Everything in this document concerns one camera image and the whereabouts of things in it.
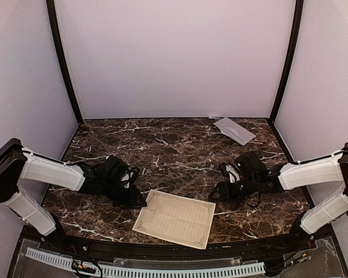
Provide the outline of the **cream lined letter paper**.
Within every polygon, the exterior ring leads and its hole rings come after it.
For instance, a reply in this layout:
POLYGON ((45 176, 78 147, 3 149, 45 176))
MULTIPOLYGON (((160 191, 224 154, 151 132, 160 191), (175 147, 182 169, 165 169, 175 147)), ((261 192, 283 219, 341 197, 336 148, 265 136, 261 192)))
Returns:
POLYGON ((216 204, 150 190, 133 231, 170 243, 204 250, 216 204))

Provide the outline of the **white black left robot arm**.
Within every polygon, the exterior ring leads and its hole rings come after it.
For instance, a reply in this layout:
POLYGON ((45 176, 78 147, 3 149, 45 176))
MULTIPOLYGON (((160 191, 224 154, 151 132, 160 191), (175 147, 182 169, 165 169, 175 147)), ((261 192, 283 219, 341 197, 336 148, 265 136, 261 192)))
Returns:
POLYGON ((27 195, 20 180, 57 185, 84 195, 105 196, 119 208, 142 208, 147 203, 135 185, 139 168, 129 167, 116 156, 90 166, 66 163, 35 153, 17 138, 0 149, 0 203, 32 225, 58 253, 70 248, 70 239, 50 212, 27 195))

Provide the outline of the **grey paper envelope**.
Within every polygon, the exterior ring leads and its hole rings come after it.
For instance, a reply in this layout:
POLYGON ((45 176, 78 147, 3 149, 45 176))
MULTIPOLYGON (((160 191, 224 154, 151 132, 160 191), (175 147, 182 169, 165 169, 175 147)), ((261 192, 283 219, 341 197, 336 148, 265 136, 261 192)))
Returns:
POLYGON ((252 132, 229 118, 222 118, 215 122, 214 125, 223 135, 228 136, 240 145, 246 145, 256 137, 252 132))

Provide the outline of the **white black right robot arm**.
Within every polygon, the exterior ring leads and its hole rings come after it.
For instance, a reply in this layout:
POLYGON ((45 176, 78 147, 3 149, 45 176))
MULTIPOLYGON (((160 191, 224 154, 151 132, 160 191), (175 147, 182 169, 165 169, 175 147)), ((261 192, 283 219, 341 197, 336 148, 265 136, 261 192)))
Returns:
POLYGON ((222 163, 219 168, 228 180, 219 182, 208 196, 218 202, 241 200, 254 193, 281 193, 302 186, 341 183, 331 196, 298 216, 284 239, 289 251, 297 251, 309 235, 348 214, 348 142, 329 155, 280 164, 272 169, 254 151, 243 153, 234 163, 222 163))

